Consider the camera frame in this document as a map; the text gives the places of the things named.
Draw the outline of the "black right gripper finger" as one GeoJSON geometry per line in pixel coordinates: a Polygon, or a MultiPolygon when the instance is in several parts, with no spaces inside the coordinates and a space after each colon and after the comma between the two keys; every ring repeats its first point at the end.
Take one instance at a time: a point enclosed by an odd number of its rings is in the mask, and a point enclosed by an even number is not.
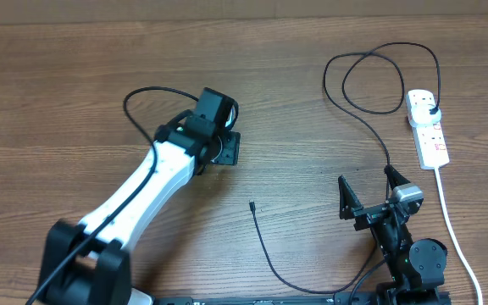
{"type": "Polygon", "coordinates": [[[338,186],[340,195],[340,219],[353,219],[356,212],[363,209],[363,205],[343,175],[338,177],[338,186]]]}
{"type": "Polygon", "coordinates": [[[401,175],[392,165],[386,165],[384,172],[388,180],[389,187],[394,190],[398,186],[406,185],[409,180],[401,175]]]}

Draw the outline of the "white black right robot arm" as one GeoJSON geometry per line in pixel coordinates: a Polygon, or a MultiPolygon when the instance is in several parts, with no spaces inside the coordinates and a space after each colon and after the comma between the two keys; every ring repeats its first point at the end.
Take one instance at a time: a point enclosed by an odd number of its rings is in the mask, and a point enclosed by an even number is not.
{"type": "Polygon", "coordinates": [[[392,166],[385,167],[391,196],[385,202],[364,207],[346,178],[338,178],[340,218],[353,219],[356,231],[369,229],[381,250],[383,260],[372,267],[349,293],[335,297],[337,304],[376,305],[449,305],[447,292],[439,291],[445,283],[446,246],[436,239],[414,241],[407,228],[424,200],[422,190],[392,166]],[[385,265],[391,281],[380,283],[373,292],[359,288],[379,267],[385,265]]]}

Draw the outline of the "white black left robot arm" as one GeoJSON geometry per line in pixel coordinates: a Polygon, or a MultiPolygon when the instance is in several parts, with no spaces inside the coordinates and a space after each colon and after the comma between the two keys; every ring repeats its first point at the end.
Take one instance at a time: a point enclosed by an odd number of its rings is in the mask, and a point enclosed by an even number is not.
{"type": "Polygon", "coordinates": [[[47,233],[36,290],[28,303],[153,304],[131,283],[130,256],[164,204],[210,164],[234,166],[240,134],[235,99],[204,88],[196,107],[154,135],[139,167],[102,205],[76,225],[59,220],[47,233]]]}

